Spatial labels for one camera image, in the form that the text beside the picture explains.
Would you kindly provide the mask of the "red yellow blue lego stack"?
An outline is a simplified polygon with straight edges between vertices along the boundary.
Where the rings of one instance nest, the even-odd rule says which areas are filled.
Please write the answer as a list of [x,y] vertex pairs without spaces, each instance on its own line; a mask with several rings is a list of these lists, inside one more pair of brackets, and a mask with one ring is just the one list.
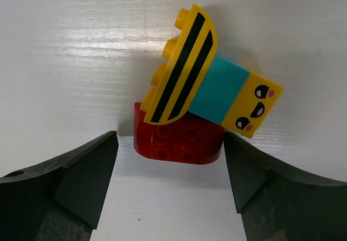
[[284,89],[219,57],[215,26],[200,6],[181,9],[175,27],[166,63],[134,105],[134,149],[153,160],[206,165],[219,158],[226,131],[253,137]]

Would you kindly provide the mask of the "blue small lego brick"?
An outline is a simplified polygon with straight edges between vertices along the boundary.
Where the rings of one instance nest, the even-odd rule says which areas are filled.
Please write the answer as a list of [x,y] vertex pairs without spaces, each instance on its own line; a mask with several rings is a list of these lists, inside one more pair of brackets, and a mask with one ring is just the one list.
[[189,112],[220,125],[249,75],[247,69],[215,56]]

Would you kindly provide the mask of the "red arched lego brick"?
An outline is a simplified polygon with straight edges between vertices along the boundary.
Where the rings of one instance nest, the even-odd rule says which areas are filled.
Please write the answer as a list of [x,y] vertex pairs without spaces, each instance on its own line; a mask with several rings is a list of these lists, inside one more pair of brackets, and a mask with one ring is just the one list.
[[196,115],[186,113],[167,125],[144,122],[141,103],[134,104],[134,149],[145,158],[206,165],[220,157],[225,130]]

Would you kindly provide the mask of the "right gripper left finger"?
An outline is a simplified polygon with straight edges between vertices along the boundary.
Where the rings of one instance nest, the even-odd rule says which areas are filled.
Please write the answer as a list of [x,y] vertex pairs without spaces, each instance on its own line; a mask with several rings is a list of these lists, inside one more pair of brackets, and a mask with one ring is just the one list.
[[1,177],[1,240],[90,240],[118,152],[115,131]]

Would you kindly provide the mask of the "yellow striped curved lego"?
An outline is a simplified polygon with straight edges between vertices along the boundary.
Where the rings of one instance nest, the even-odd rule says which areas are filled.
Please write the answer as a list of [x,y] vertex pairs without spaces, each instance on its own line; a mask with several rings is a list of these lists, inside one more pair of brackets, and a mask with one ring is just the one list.
[[216,29],[200,6],[182,8],[175,27],[181,32],[166,42],[162,56],[167,63],[155,71],[140,106],[144,122],[150,125],[167,125],[188,112],[216,55]]

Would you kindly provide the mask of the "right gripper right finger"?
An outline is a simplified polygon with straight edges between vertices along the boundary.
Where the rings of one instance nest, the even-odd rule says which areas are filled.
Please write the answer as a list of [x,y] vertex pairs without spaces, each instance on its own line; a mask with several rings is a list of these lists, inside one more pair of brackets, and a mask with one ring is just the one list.
[[346,240],[346,183],[224,136],[236,211],[247,240]]

